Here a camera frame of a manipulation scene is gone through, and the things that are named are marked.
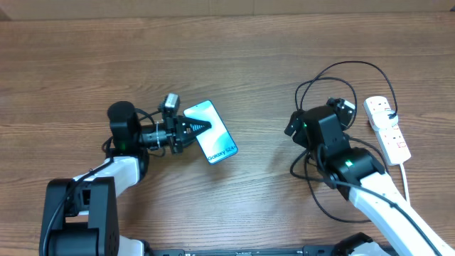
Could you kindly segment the Samsung Galaxy smartphone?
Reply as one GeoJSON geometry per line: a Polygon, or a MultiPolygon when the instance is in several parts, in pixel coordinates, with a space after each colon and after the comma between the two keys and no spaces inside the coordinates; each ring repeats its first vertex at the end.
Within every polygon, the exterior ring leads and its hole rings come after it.
{"type": "Polygon", "coordinates": [[[211,128],[196,137],[209,164],[238,153],[237,145],[210,100],[189,107],[183,113],[186,117],[210,122],[211,128]]]}

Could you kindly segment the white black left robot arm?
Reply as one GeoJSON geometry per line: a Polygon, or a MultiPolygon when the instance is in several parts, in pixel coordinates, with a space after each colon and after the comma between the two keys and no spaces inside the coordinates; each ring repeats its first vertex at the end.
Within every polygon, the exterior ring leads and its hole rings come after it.
{"type": "Polygon", "coordinates": [[[162,103],[163,120],[143,126],[127,101],[107,110],[112,136],[102,145],[102,165],[74,178],[50,181],[39,243],[40,255],[152,255],[148,242],[119,233],[117,197],[146,175],[150,151],[181,153],[210,122],[178,115],[178,103],[162,103]]]}

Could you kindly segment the white power strip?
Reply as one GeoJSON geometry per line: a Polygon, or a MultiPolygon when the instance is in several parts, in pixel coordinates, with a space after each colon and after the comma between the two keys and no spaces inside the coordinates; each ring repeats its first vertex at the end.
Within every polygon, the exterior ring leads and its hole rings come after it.
{"type": "MultiPolygon", "coordinates": [[[[363,103],[363,107],[368,116],[369,123],[373,113],[392,110],[387,98],[383,96],[367,98],[363,103]]],[[[410,159],[411,154],[398,123],[389,129],[380,131],[375,131],[373,129],[373,131],[375,132],[380,148],[382,149],[385,160],[389,166],[401,165],[410,159]]]]}

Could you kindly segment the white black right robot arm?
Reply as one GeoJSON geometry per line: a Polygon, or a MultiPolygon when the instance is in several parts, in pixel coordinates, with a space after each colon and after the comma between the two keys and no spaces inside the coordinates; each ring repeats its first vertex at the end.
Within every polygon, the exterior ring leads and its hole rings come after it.
{"type": "Polygon", "coordinates": [[[304,148],[320,173],[319,183],[338,190],[377,227],[398,255],[453,255],[400,195],[387,169],[367,149],[352,147],[345,133],[357,104],[329,99],[291,114],[284,133],[304,148]]]}

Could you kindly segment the white USB charger plug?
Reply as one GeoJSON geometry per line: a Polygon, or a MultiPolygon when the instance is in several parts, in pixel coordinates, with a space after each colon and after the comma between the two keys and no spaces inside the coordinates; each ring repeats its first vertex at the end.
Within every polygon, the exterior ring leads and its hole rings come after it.
{"type": "Polygon", "coordinates": [[[375,112],[370,118],[370,124],[375,131],[389,129],[395,126],[398,121],[399,117],[392,110],[375,112]]]}

